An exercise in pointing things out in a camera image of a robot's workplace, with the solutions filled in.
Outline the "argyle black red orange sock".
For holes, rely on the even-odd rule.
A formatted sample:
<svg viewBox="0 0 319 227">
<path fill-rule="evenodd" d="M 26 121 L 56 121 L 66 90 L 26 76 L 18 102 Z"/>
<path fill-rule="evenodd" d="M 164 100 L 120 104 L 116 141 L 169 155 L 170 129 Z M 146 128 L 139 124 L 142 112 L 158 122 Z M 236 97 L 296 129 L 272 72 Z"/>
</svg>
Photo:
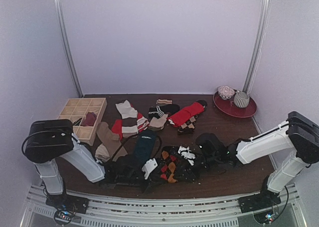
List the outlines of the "argyle black red orange sock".
<svg viewBox="0 0 319 227">
<path fill-rule="evenodd" d="M 156 158 L 158 167 L 149 177 L 159 180 L 159 184 L 196 181 L 200 177 L 204 158 L 201 154 L 193 152 L 196 159 L 194 166 L 191 166 L 186 159 L 178 154 L 179 147 L 164 146 L 160 156 Z"/>
</svg>

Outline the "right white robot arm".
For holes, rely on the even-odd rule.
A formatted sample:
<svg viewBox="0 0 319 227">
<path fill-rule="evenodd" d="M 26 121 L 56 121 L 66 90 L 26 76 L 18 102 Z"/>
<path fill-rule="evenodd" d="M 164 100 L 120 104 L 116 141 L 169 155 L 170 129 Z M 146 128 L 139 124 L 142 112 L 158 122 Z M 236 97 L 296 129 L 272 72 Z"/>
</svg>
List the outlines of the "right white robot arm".
<svg viewBox="0 0 319 227">
<path fill-rule="evenodd" d="M 246 165 L 290 149 L 281 167 L 264 179 L 263 191 L 255 198 L 256 204 L 262 208 L 267 207 L 275 199 L 275 194 L 282 191 L 304 168 L 319 161 L 319 126 L 297 111 L 290 112 L 287 120 L 277 127 L 249 139 L 239 138 L 228 146 L 213 133 L 199 135 L 195 143 L 207 165 Z"/>
</svg>

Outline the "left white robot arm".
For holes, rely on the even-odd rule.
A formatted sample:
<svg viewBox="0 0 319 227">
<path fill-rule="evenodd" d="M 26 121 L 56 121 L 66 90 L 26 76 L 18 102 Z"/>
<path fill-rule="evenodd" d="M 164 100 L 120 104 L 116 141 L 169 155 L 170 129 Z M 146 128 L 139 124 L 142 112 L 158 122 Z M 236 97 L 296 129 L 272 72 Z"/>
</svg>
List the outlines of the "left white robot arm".
<svg viewBox="0 0 319 227">
<path fill-rule="evenodd" d="M 161 138 L 151 130 L 135 135 L 137 142 L 131 155 L 119 156 L 124 148 L 120 144 L 107 161 L 95 157 L 88 144 L 79 140 L 73 132 L 70 120 L 55 119 L 35 121 L 21 145 L 22 154 L 36 166 L 44 182 L 48 196 L 61 209 L 67 209 L 72 199 L 66 194 L 66 186 L 56 163 L 63 158 L 79 170 L 88 181 L 103 188 L 116 185 L 141 186 L 146 189 L 157 153 L 153 151 Z"/>
</svg>

